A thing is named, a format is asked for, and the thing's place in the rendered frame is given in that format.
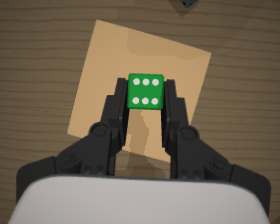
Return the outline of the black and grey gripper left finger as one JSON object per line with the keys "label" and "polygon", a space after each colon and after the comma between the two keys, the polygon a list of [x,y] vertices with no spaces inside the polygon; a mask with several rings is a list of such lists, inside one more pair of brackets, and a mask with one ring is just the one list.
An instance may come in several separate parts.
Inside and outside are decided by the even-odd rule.
{"label": "black and grey gripper left finger", "polygon": [[106,96],[100,122],[90,127],[88,135],[61,151],[58,156],[26,164],[18,170],[16,205],[31,183],[49,175],[115,176],[116,154],[126,144],[130,111],[127,101],[128,80],[118,78],[114,95]]}

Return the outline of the green die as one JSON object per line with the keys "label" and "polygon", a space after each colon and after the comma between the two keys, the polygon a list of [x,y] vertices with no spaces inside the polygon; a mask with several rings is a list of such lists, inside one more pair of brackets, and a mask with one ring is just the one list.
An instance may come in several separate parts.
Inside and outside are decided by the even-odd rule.
{"label": "green die", "polygon": [[162,110],[164,76],[162,74],[130,73],[128,75],[127,107],[136,110]]}

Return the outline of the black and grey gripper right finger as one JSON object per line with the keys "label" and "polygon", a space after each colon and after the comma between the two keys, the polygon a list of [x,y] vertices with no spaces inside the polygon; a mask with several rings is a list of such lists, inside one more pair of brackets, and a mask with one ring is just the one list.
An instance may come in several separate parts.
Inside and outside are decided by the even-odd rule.
{"label": "black and grey gripper right finger", "polygon": [[162,148],[170,156],[170,179],[219,180],[245,187],[258,197],[269,219],[269,180],[237,164],[230,164],[200,139],[198,130],[189,125],[185,99],[177,97],[173,79],[164,81],[161,134]]}

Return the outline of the tan square mat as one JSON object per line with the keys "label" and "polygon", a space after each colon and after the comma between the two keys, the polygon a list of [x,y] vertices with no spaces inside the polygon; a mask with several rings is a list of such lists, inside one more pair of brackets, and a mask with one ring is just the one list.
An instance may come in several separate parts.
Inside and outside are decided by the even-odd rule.
{"label": "tan square mat", "polygon": [[[177,97],[186,101],[191,123],[211,53],[162,37],[96,20],[67,134],[80,138],[100,122],[117,78],[130,73],[175,79]],[[162,148],[161,110],[130,109],[122,150],[170,162]]]}

